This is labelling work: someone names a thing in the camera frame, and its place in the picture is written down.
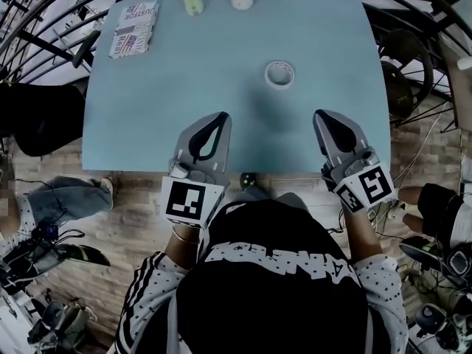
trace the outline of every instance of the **tiled floor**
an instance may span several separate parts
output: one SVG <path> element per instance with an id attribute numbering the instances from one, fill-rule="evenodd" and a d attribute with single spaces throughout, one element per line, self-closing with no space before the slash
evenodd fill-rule
<path id="1" fill-rule="evenodd" d="M 425 111 L 433 104 L 431 99 L 421 106 Z M 433 129 L 418 157 L 417 163 L 404 185 L 421 185 L 435 182 L 458 190 L 460 151 L 459 131 L 440 134 L 452 119 L 447 113 Z M 411 161 L 429 130 L 433 118 L 428 118 L 392 130 L 392 175 L 395 177 Z M 13 148 L 16 176 L 27 180 L 47 181 L 57 175 L 81 178 L 112 176 L 117 199 L 115 209 L 94 217 L 66 224 L 63 229 L 77 228 L 86 233 L 83 239 L 74 240 L 100 249 L 111 261 L 110 268 L 66 262 L 31 285 L 29 289 L 38 292 L 50 288 L 52 295 L 63 301 L 76 296 L 89 305 L 98 315 L 93 324 L 96 331 L 111 335 L 116 330 L 123 298 L 132 278 L 133 269 L 142 260 L 158 249 L 163 249 L 170 236 L 170 224 L 159 217 L 159 192 L 163 173 L 93 173 L 84 172 L 81 167 L 81 142 L 70 145 L 45 156 L 42 160 L 25 156 Z M 230 201 L 239 191 L 239 175 L 231 175 L 232 183 L 225 201 Z M 303 198 L 313 215 L 325 228 L 338 226 L 340 204 L 335 195 L 328 193 L 319 174 L 264 175 L 263 183 L 275 195 L 295 192 Z M 18 183 L 17 192 L 32 189 L 30 184 Z M 385 234 L 405 237 L 411 232 L 402 224 L 387 222 Z M 345 233 L 333 235 L 343 250 L 349 254 Z M 381 237 L 385 251 L 401 256 L 398 239 Z"/>

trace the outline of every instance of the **jeans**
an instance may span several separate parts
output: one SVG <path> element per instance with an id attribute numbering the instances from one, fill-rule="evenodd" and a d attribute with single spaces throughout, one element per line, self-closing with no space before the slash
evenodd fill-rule
<path id="1" fill-rule="evenodd" d="M 94 186 L 78 178 L 59 176 L 47 185 L 26 194 L 36 225 L 44 222 L 59 226 L 109 210 L 112 206 L 113 196 L 100 184 Z"/>
<path id="2" fill-rule="evenodd" d="M 254 202 L 254 201 L 264 201 L 266 199 L 272 199 L 271 196 L 260 187 L 249 186 L 246 190 L 242 191 L 233 202 Z M 287 192 L 284 195 L 281 195 L 279 198 L 275 198 L 275 201 L 286 204 L 290 207 L 295 207 L 297 209 L 303 209 L 308 212 L 308 207 L 305 202 L 295 193 Z"/>

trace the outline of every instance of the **book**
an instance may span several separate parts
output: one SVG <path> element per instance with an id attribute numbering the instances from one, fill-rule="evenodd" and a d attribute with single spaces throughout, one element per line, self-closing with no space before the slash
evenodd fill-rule
<path id="1" fill-rule="evenodd" d="M 113 59 L 142 54 L 149 49 L 158 9 L 156 0 L 123 8 L 110 48 Z"/>

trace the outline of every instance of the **polka dot sleeve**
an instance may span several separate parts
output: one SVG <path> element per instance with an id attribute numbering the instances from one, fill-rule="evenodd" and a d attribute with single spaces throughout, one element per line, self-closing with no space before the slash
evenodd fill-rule
<path id="1" fill-rule="evenodd" d="M 382 316 L 392 345 L 391 354 L 404 353 L 408 341 L 397 267 L 397 260 L 385 254 L 366 258 L 353 266 L 366 291 L 367 303 Z"/>
<path id="2" fill-rule="evenodd" d="M 150 318 L 172 298 L 187 272 L 160 251 L 146 258 L 134 272 L 115 341 L 119 354 L 133 352 Z"/>

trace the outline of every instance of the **light blue table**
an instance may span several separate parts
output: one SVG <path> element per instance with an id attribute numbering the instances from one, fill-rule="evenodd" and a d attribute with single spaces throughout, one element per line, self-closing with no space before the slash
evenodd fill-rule
<path id="1" fill-rule="evenodd" d="M 178 135 L 197 119 L 232 117 L 228 171 L 319 172 L 324 157 L 313 113 L 347 115 L 390 163 L 389 113 L 375 41 L 356 0 L 203 0 L 198 17 L 182 0 L 160 0 L 149 51 L 108 56 L 122 8 L 115 4 L 100 36 L 88 88 L 83 167 L 165 171 Z M 294 84 L 264 80 L 273 60 L 289 62 Z"/>

